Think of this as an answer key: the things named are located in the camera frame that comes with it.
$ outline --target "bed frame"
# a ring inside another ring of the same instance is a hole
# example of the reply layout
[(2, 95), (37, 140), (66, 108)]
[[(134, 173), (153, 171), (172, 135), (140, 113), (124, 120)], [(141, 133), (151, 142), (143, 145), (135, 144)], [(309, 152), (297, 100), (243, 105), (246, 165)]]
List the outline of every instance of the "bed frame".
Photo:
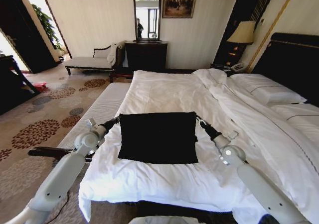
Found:
[(319, 36), (274, 33), (252, 73), (288, 87), (319, 107)]

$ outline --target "dark wooden dresser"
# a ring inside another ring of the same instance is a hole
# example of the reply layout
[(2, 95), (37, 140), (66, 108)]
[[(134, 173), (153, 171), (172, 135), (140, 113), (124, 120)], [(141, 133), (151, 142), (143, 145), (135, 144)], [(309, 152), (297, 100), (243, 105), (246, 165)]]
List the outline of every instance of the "dark wooden dresser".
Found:
[(24, 77), (13, 56), (0, 57), (0, 87), (5, 100), (0, 103), (0, 114), (39, 94), (39, 91)]
[(129, 41), (125, 43), (131, 70), (162, 71), (166, 64), (167, 42)]

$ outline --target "wall trim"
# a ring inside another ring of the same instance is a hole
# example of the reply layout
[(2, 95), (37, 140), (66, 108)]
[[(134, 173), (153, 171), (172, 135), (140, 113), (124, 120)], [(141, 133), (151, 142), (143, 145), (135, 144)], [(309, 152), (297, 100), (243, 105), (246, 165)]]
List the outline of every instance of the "wall trim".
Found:
[(58, 28), (58, 30), (59, 30), (59, 32), (60, 32), (60, 35), (61, 35), (61, 37), (62, 37), (62, 40), (63, 40), (63, 42), (64, 42), (64, 45), (65, 45), (65, 47), (66, 47), (66, 49), (67, 49), (67, 51), (68, 51), (68, 53), (69, 53), (69, 55), (70, 55), (70, 58), (72, 59), (71, 52), (70, 52), (70, 50), (69, 50), (69, 48), (68, 48), (68, 45), (67, 45), (66, 42), (65, 42), (65, 39), (64, 39), (63, 34), (62, 34), (61, 30), (60, 30), (59, 24), (57, 23), (57, 21), (56, 21), (56, 19), (55, 19), (55, 17), (54, 17), (54, 14), (53, 14), (53, 12), (52, 12), (52, 9), (51, 9), (51, 7), (50, 7), (50, 4), (49, 4), (48, 0), (45, 0), (45, 3), (46, 3), (46, 4), (48, 5), (48, 7), (49, 7), (50, 13), (52, 14), (52, 18), (53, 18), (53, 20), (54, 20), (54, 22), (55, 22), (55, 24), (56, 24), (56, 28)]
[(259, 44), (259, 46), (258, 46), (258, 48), (257, 48), (257, 50), (256, 50), (256, 52), (255, 52), (255, 54), (254, 54), (253, 57), (251, 58), (251, 60), (250, 60), (250, 62), (249, 62), (249, 65), (248, 65), (248, 67), (247, 67), (247, 72), (248, 72), (248, 73), (251, 73), (252, 70), (254, 69), (254, 67), (252, 67), (253, 62), (255, 61), (255, 59), (256, 59), (257, 55), (259, 54), (261, 48), (264, 46), (266, 40), (268, 39), (268, 37), (270, 36), (271, 32), (273, 31), (273, 29), (274, 29), (275, 25), (277, 24), (279, 18), (280, 18), (281, 15), (284, 13), (284, 11), (285, 11), (286, 7), (288, 6), (289, 2), (290, 2), (290, 0), (286, 0), (286, 1), (285, 1), (285, 3), (283, 4), (282, 8), (281, 8), (280, 11), (278, 12), (278, 14), (277, 14), (275, 20), (273, 21), (273, 23), (272, 23), (271, 26), (269, 27), (269, 29), (268, 29), (266, 35), (264, 36), (262, 42)]

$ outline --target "black cloth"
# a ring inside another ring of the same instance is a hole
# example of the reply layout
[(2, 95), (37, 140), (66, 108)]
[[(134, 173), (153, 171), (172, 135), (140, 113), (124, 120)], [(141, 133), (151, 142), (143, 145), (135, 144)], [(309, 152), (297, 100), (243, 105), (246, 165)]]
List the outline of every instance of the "black cloth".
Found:
[(156, 164), (198, 163), (196, 113), (120, 114), (118, 158)]

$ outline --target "painting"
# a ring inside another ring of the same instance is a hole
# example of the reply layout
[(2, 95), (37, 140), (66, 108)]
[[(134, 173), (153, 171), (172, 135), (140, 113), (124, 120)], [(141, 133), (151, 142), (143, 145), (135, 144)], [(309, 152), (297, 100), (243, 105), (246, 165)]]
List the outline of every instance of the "painting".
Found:
[(164, 0), (163, 18), (192, 18), (196, 0)]

